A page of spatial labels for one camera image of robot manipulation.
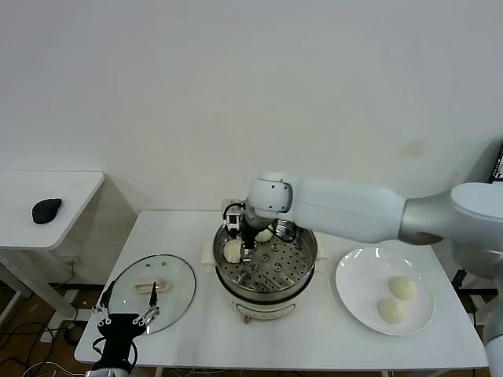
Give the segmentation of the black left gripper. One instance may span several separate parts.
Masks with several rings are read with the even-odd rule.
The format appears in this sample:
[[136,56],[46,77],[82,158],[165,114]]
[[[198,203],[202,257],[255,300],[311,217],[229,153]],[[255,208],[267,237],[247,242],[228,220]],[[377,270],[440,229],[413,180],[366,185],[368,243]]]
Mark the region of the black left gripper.
[[113,280],[102,292],[92,308],[97,328],[105,342],[98,368],[133,368],[138,361],[138,348],[134,339],[143,334],[143,326],[150,325],[160,314],[157,283],[134,286],[132,307],[135,313],[109,314],[109,303],[115,285]]

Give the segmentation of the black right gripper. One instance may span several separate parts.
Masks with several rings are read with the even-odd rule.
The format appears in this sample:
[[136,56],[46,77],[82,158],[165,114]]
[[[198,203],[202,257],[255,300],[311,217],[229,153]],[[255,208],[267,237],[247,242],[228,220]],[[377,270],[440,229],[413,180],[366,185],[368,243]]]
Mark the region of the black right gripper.
[[240,249],[240,261],[251,262],[256,252],[255,238],[259,233],[257,225],[254,223],[254,217],[244,212],[242,215],[241,223],[241,240],[242,248]]

